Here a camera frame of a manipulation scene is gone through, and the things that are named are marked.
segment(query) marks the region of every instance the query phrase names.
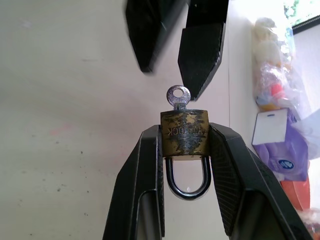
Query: brass padlock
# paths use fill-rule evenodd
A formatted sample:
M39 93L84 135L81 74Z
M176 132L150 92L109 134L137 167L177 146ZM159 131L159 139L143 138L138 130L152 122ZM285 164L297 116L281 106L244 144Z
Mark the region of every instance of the brass padlock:
M176 97L175 90L182 96ZM168 185L171 191L184 200L195 200L204 195L211 183L209 160L209 119L205 110L187 109L191 99L189 90L181 85L169 88L166 93L172 111L161 112L162 154L165 157ZM201 158L203 182L194 192L184 192L174 179L173 160L194 160Z

